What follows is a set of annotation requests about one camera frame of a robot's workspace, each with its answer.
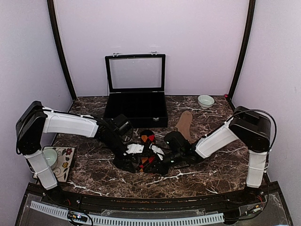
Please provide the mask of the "argyle red orange black sock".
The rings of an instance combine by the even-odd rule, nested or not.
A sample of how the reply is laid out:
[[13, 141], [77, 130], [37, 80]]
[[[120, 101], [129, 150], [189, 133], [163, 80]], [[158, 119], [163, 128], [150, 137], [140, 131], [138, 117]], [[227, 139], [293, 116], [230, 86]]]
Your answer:
[[151, 146], [156, 143], [155, 135], [151, 130], [144, 130], [140, 133], [141, 145], [143, 152], [138, 154], [138, 172], [156, 173], [156, 154], [151, 149]]

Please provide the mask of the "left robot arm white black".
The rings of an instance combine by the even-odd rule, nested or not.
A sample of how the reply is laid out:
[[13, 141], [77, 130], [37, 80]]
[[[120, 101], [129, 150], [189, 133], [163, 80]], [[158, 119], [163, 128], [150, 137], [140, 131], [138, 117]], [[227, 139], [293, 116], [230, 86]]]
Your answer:
[[132, 125], [124, 115], [115, 119], [95, 118], [91, 115], [61, 112], [32, 102], [16, 123], [16, 153], [27, 160], [48, 198], [56, 205], [66, 202], [66, 194], [58, 187], [58, 180], [42, 151], [44, 135], [56, 139], [59, 134], [93, 138], [105, 144], [114, 154], [117, 168], [135, 173], [134, 155], [142, 153], [143, 145], [125, 144], [121, 138]]

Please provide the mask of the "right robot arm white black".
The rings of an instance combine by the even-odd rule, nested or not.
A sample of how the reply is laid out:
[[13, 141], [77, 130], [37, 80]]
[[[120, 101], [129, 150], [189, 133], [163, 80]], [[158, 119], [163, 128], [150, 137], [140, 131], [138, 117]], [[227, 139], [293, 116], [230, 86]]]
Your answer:
[[276, 136], [271, 135], [271, 127], [276, 125], [275, 119], [268, 112], [239, 106], [221, 126], [192, 144], [179, 131], [166, 134], [164, 141], [170, 147], [170, 153], [163, 158], [153, 158], [143, 167], [143, 171], [165, 175], [174, 164], [202, 162], [216, 151], [239, 140], [249, 151], [248, 188], [240, 193], [240, 200], [250, 204], [258, 197], [257, 188], [261, 186], [268, 168], [268, 155], [276, 140]]

